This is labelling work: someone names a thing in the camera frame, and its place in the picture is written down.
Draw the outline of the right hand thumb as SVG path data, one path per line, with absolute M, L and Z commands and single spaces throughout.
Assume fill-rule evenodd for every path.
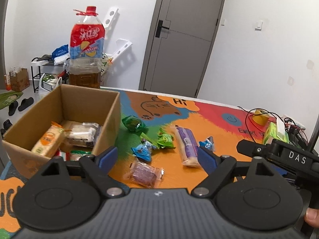
M 307 208 L 304 220 L 310 226 L 319 228 L 319 210 L 314 208 Z

